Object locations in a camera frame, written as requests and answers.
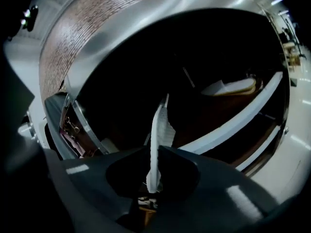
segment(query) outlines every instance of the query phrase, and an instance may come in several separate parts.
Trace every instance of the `white plastic part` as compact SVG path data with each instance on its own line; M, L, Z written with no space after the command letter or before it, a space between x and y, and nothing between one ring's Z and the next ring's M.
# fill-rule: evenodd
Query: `white plastic part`
M245 127L267 103L279 85L282 76L283 72L276 72L266 87L264 87L256 98L240 113L224 123L221 127L180 147L180 149L196 154L202 154L236 134L240 129Z
M241 164L239 164L236 169L238 171L242 171L245 168L247 168L254 160L256 160L262 152L269 146L269 144L272 142L272 140L275 138L276 134L279 132L280 126L276 126L271 134L268 136L268 138L263 142L263 144L253 153L247 160L243 161Z
M201 94L207 96L219 96L227 93L238 93L252 89L256 84L253 78L247 78L224 84L221 80L206 87Z
M146 177L147 189L150 193L156 193L161 174L157 167L159 146L171 147L173 144L175 130L170 125L167 115L167 104L169 94L165 103L161 103L155 113L151 128L150 146L150 171Z

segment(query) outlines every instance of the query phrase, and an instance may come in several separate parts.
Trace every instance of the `white floor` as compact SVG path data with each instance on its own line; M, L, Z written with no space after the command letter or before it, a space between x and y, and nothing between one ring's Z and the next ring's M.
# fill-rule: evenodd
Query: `white floor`
M287 120L289 132L274 156L252 179L280 203L300 192L311 170L311 53L303 48L307 60L290 71L297 79L291 86Z

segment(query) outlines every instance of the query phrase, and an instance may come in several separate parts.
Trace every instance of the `ceiling light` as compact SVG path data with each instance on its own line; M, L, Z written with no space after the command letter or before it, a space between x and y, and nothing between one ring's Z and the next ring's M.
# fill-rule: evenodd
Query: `ceiling light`
M276 5L277 3L279 3L279 2L282 2L283 0L274 0L272 3L271 3L271 5L273 6L273 5Z
M283 14L286 14L287 12L289 12L289 10L284 10L284 11L281 11L278 15L281 16Z

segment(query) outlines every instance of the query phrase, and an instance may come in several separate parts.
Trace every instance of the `metal rim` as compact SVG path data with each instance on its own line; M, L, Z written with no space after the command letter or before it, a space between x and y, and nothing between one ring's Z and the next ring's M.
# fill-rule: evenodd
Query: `metal rim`
M141 0L110 17L82 48L65 78L71 101L77 99L96 67L124 40L166 17L207 8L265 14L253 0Z
M81 106L78 101L74 101L72 103L73 110L75 111L80 123L82 124L83 129L89 136L89 138L93 141L93 143L98 147L98 149L103 153L103 154L108 154L109 151L101 144L100 140L97 138L96 134L88 124L86 118L83 115L83 112L81 110Z

